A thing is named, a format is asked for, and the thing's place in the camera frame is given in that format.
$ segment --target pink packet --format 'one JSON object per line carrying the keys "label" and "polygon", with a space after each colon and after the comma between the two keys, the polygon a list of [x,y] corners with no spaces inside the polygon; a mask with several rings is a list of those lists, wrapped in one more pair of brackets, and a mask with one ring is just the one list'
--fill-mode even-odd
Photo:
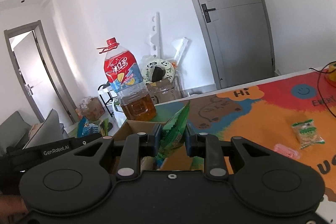
{"label": "pink packet", "polygon": [[277,152],[283,156],[291,158],[293,160],[298,160],[300,158],[300,154],[298,151],[293,150],[289,147],[286,147],[280,143],[276,144],[273,149],[274,152]]}

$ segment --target gray door frame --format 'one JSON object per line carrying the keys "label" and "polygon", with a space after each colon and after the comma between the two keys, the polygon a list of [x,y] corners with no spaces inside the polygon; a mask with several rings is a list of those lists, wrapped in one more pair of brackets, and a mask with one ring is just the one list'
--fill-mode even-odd
{"label": "gray door frame", "polygon": [[40,20],[38,20],[36,22],[26,24],[26,25],[23,25],[23,26],[20,26],[20,27],[13,28],[13,29],[10,29],[10,30],[4,30],[9,56],[10,56],[10,59],[12,61],[13,68],[15,70],[16,76],[17,76],[17,78],[19,80],[19,83],[21,85],[21,88],[22,88],[22,90],[23,90],[31,108],[33,109],[35,115],[37,116],[38,120],[40,122],[43,122],[44,117],[42,116],[39,108],[37,107],[33,97],[31,97],[29,95],[29,93],[28,93],[28,91],[25,87],[25,83],[23,81],[23,78],[20,75],[19,67],[18,67],[18,64],[16,62],[16,58],[15,58],[15,54],[12,51],[11,43],[10,43],[10,40],[9,40],[11,37],[15,37],[19,34],[34,31],[37,27],[40,30],[41,37],[42,37],[42,40],[43,40],[43,44],[40,45],[40,43],[42,43],[42,42],[38,42],[37,40],[35,40],[36,47],[37,47],[37,50],[38,50],[39,55],[41,57],[41,60],[43,62],[44,68],[45,68],[45,70],[48,74],[50,82],[51,82],[51,84],[52,84],[52,86],[53,86],[61,104],[63,105],[65,111],[67,112],[70,120],[73,123],[79,122],[79,117],[78,117],[78,115],[75,111],[76,105],[75,105],[74,101],[72,100],[72,98],[71,98],[71,96],[68,92],[68,89],[65,87],[65,84],[62,80],[62,77],[61,77],[61,75],[60,75],[60,73],[59,73],[59,71],[56,67],[55,61],[53,59],[53,56],[51,55],[51,51],[50,51],[50,48],[48,46],[47,39],[45,37],[44,31],[43,31],[43,28],[42,28],[42,23],[41,23]]}
{"label": "gray door frame", "polygon": [[[211,30],[208,29],[208,26],[207,26],[207,24],[205,22],[205,19],[204,19],[204,16],[203,16],[203,10],[202,10],[202,7],[201,7],[201,3],[199,2],[199,0],[192,0],[192,2],[193,2],[193,5],[194,5],[195,11],[196,11],[196,15],[197,15],[197,18],[198,18],[198,21],[199,21],[199,25],[201,27],[201,31],[202,31],[202,34],[203,34],[205,47],[206,47],[207,52],[208,52],[210,66],[211,66],[213,78],[214,78],[214,81],[215,81],[215,84],[216,84],[216,88],[217,88],[217,90],[220,90],[221,89],[221,82],[225,83],[226,80],[223,79],[223,78],[221,79],[219,77],[218,67],[217,67],[217,65],[219,65],[219,64],[216,63],[216,59],[215,59],[215,52],[218,52],[218,50],[216,49],[214,51],[213,45],[211,44],[209,31],[213,32],[214,29],[211,29]],[[263,6],[263,9],[264,9],[264,13],[265,13],[266,23],[267,23],[268,37],[269,37],[270,48],[271,48],[271,58],[272,58],[273,71],[275,71],[275,58],[274,58],[274,47],[273,47],[273,36],[272,36],[271,25],[270,25],[270,22],[269,22],[269,17],[268,17],[268,12],[267,12],[267,8],[266,8],[265,0],[261,0],[261,2],[262,2],[262,6]]]}

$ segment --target blue smiley face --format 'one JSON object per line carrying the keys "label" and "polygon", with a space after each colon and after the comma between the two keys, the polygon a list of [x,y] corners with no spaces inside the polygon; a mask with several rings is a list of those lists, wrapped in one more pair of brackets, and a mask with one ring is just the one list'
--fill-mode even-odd
{"label": "blue smiley face", "polygon": [[316,89],[307,84],[295,85],[291,94],[299,99],[310,99],[316,96]]}

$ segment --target bottle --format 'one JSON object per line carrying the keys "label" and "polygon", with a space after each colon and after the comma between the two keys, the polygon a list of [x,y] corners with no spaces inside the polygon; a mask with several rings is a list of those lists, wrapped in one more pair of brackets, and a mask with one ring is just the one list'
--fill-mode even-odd
{"label": "bottle", "polygon": [[107,52],[104,62],[106,77],[126,118],[134,121],[153,119],[156,109],[134,55],[120,46],[115,38],[107,40],[107,47],[102,49],[100,54]]}

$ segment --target wall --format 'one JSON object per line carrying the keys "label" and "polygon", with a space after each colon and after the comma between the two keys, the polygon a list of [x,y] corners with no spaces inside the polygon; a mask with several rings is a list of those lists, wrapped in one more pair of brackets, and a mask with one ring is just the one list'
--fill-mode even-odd
{"label": "wall", "polygon": [[336,59],[336,0],[265,0],[281,74]]}
{"label": "wall", "polygon": [[209,58],[191,0],[51,0],[51,14],[63,50],[79,88],[86,96],[96,96],[106,82],[105,55],[97,47],[116,37],[138,61],[149,55],[150,19],[157,11],[161,17],[163,53],[174,55],[170,42],[191,40],[181,72],[184,89],[214,84]]}
{"label": "wall", "polygon": [[39,19],[42,22],[51,53],[54,55],[55,63],[63,77],[65,85],[74,100],[79,101],[82,98],[82,95],[78,92],[78,88],[75,88],[76,83],[73,80],[66,58],[58,42],[53,23],[44,11],[37,5],[3,10],[0,11],[0,79],[2,80],[2,84],[0,85],[0,123],[16,110],[19,110],[27,123],[35,124],[39,122],[16,77],[3,33],[3,30],[19,27]]}

